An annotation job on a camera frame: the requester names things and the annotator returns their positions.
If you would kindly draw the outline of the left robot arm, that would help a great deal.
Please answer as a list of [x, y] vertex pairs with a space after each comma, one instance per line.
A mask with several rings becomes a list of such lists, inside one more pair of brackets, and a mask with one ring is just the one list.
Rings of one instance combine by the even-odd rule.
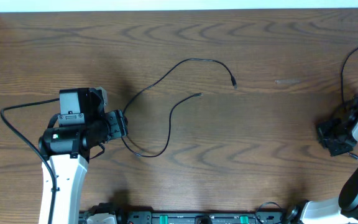
[[90, 150], [127, 134], [121, 110], [105, 112], [106, 90], [75, 88], [59, 92], [60, 112], [39, 139], [43, 194], [39, 223], [78, 223]]

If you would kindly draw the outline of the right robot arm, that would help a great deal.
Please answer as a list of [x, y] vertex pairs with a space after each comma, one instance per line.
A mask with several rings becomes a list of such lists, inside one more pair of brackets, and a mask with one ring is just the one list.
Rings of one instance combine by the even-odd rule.
[[[337, 117], [316, 126], [318, 141], [331, 156], [351, 152], [358, 145], [358, 95], [346, 102]], [[358, 223], [358, 168], [338, 197], [293, 206], [283, 223]]]

